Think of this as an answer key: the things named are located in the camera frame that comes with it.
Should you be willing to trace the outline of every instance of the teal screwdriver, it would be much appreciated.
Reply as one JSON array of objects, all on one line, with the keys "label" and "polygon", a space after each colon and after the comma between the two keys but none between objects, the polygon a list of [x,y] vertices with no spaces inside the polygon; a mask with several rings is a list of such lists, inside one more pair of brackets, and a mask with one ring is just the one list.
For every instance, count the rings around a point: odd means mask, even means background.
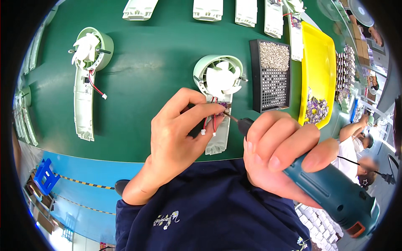
[{"label": "teal screwdriver", "polygon": [[[254,121],[249,118],[236,119],[226,112],[224,114],[237,123],[239,131],[247,139],[247,132]],[[302,161],[306,155],[307,153],[297,158],[283,172],[327,211],[352,238],[371,235],[379,216],[375,197],[371,197],[365,189],[353,183],[331,164],[320,171],[306,173],[302,169]]]}]

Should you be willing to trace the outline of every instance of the finger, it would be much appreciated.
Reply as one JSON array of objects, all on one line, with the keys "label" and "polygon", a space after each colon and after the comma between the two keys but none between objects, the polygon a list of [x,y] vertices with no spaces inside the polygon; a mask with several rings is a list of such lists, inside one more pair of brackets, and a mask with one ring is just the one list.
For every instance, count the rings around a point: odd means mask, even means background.
[{"label": "finger", "polygon": [[[219,125],[222,123],[222,121],[225,119],[224,116],[218,116],[215,121],[215,128],[217,129]],[[205,135],[202,135],[201,133],[198,134],[198,136],[194,139],[196,148],[202,149],[202,151],[205,150],[208,142],[212,138],[212,133],[213,133],[213,124],[212,120],[210,120],[205,127]]]},{"label": "finger", "polygon": [[274,194],[298,201],[300,203],[305,204],[306,206],[312,206],[315,208],[322,208],[317,202],[315,202],[309,195],[307,195],[300,187],[296,185],[285,173],[278,172],[277,174],[283,175],[284,177],[280,178],[282,180],[283,185],[279,186],[280,189],[274,192]]},{"label": "finger", "polygon": [[251,125],[247,133],[247,144],[249,151],[252,154],[255,151],[257,143],[261,140],[268,129],[281,118],[290,118],[290,115],[285,112],[272,111],[261,114],[258,119]]},{"label": "finger", "polygon": [[273,152],[301,126],[292,118],[281,118],[264,134],[255,147],[255,162],[267,165]]},{"label": "finger", "polygon": [[314,124],[306,124],[275,149],[268,163],[268,168],[273,171],[284,170],[296,158],[315,147],[319,140],[320,130]]},{"label": "finger", "polygon": [[316,172],[327,167],[338,155],[338,142],[329,138],[313,148],[301,163],[306,172]]},{"label": "finger", "polygon": [[205,104],[207,103],[207,100],[200,92],[188,88],[181,88],[171,99],[169,99],[158,114],[163,114],[167,118],[176,118],[190,103],[195,105]]},{"label": "finger", "polygon": [[188,134],[203,118],[221,113],[226,108],[220,104],[198,104],[175,118],[177,129]]}]

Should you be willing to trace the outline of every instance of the white plastic part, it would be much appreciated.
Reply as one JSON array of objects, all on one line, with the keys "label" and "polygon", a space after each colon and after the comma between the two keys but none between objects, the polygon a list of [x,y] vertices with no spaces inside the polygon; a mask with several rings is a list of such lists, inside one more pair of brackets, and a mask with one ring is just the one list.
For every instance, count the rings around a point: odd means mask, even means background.
[{"label": "white plastic part", "polygon": [[292,18],[296,18],[299,22],[302,21],[301,13],[304,12],[303,2],[300,0],[283,0],[284,7],[283,13],[291,13],[291,15],[287,15],[288,25],[290,30],[290,47],[291,50],[291,58],[292,60],[301,61],[303,59],[303,34],[302,27],[297,27],[292,25]]},{"label": "white plastic part", "polygon": [[29,73],[29,62],[31,59],[31,51],[32,51],[32,45],[33,45],[33,40],[31,41],[27,53],[25,54],[24,62],[23,62],[23,67],[24,67],[24,75],[27,75]]},{"label": "white plastic part", "polygon": [[234,22],[254,28],[257,23],[257,0],[236,0],[236,17]]},{"label": "white plastic part", "polygon": [[193,18],[200,21],[222,20],[224,0],[194,0]]},{"label": "white plastic part", "polygon": [[31,105],[31,89],[29,86],[18,91],[14,96],[14,120],[18,137],[24,137],[26,143],[32,141],[34,146],[39,143],[36,140],[35,132],[29,116],[28,107]]},{"label": "white plastic part", "polygon": [[147,21],[151,18],[158,0],[129,0],[123,10],[123,19]]},{"label": "white plastic part", "polygon": [[283,35],[283,4],[279,0],[265,0],[264,33],[275,38]]},{"label": "white plastic part", "polygon": [[[209,90],[211,90],[211,86],[208,84],[207,79],[207,72],[210,71],[208,70],[209,68],[222,71],[221,68],[218,66],[226,69],[226,66],[228,65],[228,71],[231,73],[223,73],[227,76],[227,79],[222,80],[225,82],[224,85],[226,85],[228,82],[231,83],[231,86],[229,88],[230,91],[224,93],[222,90],[219,92],[215,92],[219,88],[214,88],[212,86],[212,89],[214,90],[214,94],[211,94]],[[201,58],[197,64],[194,67],[193,71],[193,78],[194,82],[197,85],[197,87],[200,89],[201,93],[206,96],[206,99],[208,102],[212,101],[213,97],[216,97],[215,95],[219,96],[217,97],[217,102],[218,103],[232,103],[233,99],[233,94],[236,92],[237,89],[240,89],[241,86],[240,84],[240,76],[243,73],[243,65],[239,59],[233,56],[228,56],[228,55],[208,55],[203,58]],[[229,107],[226,112],[229,114],[232,112],[232,108]],[[228,136],[229,136],[229,125],[230,125],[230,118],[225,117],[222,123],[218,126],[216,133],[214,137],[211,138],[211,140],[208,142],[207,147],[205,148],[205,154],[206,155],[212,155],[212,154],[217,154],[221,153],[226,150],[227,145],[228,145]]]},{"label": "white plastic part", "polygon": [[[109,63],[113,55],[114,44],[108,35],[93,27],[83,29],[76,41],[74,45],[78,46],[78,48],[76,47],[77,52],[73,56],[73,63],[75,63],[77,68],[74,82],[74,122],[76,133],[81,139],[95,141],[92,120],[92,102],[95,90],[90,85],[89,72],[92,72],[91,80],[95,84],[96,72],[103,69]],[[111,53],[97,54],[97,48],[110,51]],[[102,97],[104,99],[107,98],[106,94],[102,95]]]},{"label": "white plastic part", "polygon": [[41,44],[43,31],[45,30],[45,27],[53,20],[53,17],[56,15],[58,8],[59,8],[59,6],[56,5],[50,10],[50,12],[47,14],[47,16],[44,19],[44,21],[42,22],[42,24],[39,26],[39,29],[37,30],[35,37],[33,38],[31,60],[29,63],[29,69],[31,71],[36,68],[36,61],[38,59],[38,50],[39,50],[39,46]]}]

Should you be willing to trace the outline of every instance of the green workbench surface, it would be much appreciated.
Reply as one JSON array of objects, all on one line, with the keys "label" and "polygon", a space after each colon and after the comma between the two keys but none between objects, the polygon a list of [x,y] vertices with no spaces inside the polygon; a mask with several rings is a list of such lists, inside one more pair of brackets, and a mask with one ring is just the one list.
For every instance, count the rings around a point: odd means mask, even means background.
[{"label": "green workbench surface", "polygon": [[[282,39],[274,39],[264,34],[263,0],[258,1],[258,23],[253,29],[234,23],[235,0],[224,1],[219,22],[193,19],[192,0],[159,0],[150,20],[127,21],[121,18],[126,3],[127,0],[68,0],[59,6],[45,28],[39,66],[25,76],[32,91],[29,111],[37,147],[89,159],[144,162],[150,154],[151,119],[181,87],[198,90],[192,78],[193,68],[209,54],[232,55],[241,60],[249,82],[242,82],[242,89],[233,95],[232,115],[251,119],[259,116],[252,110],[249,41],[289,43],[287,18]],[[317,11],[315,1],[304,1],[304,5],[308,14]],[[334,21],[325,16],[312,18],[341,50],[345,39],[332,31]],[[75,132],[76,67],[71,65],[72,54],[67,53],[78,33],[89,26],[109,35],[115,45],[110,63],[96,74],[96,85],[108,98],[94,94],[94,142],[78,138]],[[299,116],[301,68],[301,62],[292,61],[291,105],[284,111],[294,118]],[[340,109],[338,104],[334,106],[330,123],[322,129],[322,139],[339,132]],[[231,124],[226,151],[202,155],[198,161],[242,157],[243,136],[235,126]]]}]

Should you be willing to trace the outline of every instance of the left hand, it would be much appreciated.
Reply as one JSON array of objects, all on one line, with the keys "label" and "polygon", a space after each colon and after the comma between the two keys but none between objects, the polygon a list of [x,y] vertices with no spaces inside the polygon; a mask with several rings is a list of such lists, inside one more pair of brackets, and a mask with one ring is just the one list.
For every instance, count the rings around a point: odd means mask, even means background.
[{"label": "left hand", "polygon": [[[188,104],[195,104],[188,109]],[[130,205],[147,203],[162,185],[188,168],[212,138],[210,121],[206,134],[194,139],[188,133],[205,117],[225,110],[220,104],[207,104],[200,92],[181,88],[151,121],[151,155],[139,173],[127,184],[123,200]],[[216,127],[224,119],[216,118]]]}]

